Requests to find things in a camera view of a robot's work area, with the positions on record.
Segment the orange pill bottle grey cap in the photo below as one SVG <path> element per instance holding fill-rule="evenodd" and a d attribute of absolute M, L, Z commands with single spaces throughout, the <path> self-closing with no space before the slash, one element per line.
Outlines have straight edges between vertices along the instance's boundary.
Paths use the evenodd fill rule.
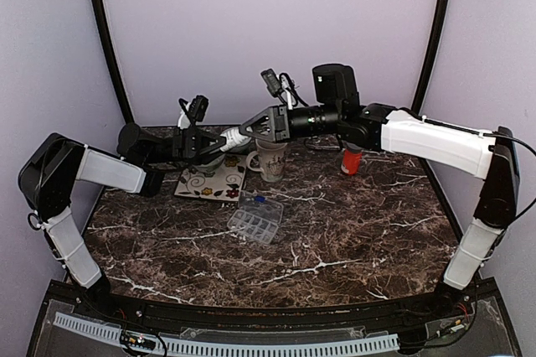
<path fill-rule="evenodd" d="M 362 158 L 362 149 L 360 147 L 351 146 L 348 144 L 343 153 L 341 162 L 341 170 L 343 173 L 353 176 L 358 173 L 359 165 Z"/>

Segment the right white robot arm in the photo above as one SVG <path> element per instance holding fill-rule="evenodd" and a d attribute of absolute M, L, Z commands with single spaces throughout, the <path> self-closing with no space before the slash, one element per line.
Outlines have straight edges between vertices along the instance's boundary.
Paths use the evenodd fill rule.
<path fill-rule="evenodd" d="M 457 290 L 468 286 L 516 219 L 520 177 L 511 131 L 460 127 L 379 103 L 364 106 L 349 65 L 319 65 L 312 76 L 317 105 L 292 110 L 270 106 L 243 123 L 240 133 L 266 142 L 337 134 L 365 150 L 424 158 L 483 180 L 472 222 L 444 272 L 447 286 L 427 301 L 433 317 L 447 317 L 460 303 Z"/>

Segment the small white pill bottle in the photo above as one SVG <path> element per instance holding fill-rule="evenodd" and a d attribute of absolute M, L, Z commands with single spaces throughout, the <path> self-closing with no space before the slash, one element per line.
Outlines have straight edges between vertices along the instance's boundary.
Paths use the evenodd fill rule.
<path fill-rule="evenodd" d="M 238 127 L 228 128 L 219 135 L 224 139 L 224 145 L 219 148 L 223 153 L 243 147 L 250 142 L 250 137 L 242 135 Z"/>

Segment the clear plastic pill organizer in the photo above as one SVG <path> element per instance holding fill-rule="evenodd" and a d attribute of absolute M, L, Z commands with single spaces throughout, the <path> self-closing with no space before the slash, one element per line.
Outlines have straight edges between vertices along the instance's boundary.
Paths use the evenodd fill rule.
<path fill-rule="evenodd" d="M 244 238 L 269 245 L 282 221 L 283 204 L 261 194 L 241 191 L 237 209 L 228 220 L 231 232 Z"/>

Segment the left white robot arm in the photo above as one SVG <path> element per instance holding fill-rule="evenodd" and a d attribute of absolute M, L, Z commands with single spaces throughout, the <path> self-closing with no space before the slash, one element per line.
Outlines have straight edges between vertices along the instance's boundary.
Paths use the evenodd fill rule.
<path fill-rule="evenodd" d="M 99 286 L 107 280 L 92 258 L 71 210 L 75 184 L 85 181 L 151 197 L 164 178 L 159 163 L 198 164 L 222 153 L 227 140 L 195 125 L 175 128 L 170 137 L 157 137 L 135 123 L 119 134 L 117 155 L 101 151 L 57 132 L 50 134 L 18 175 L 18 187 L 31 211 L 28 223 L 44 232 L 58 261 L 71 278 L 91 289 L 85 306 L 100 320 L 118 313 L 117 300 Z"/>

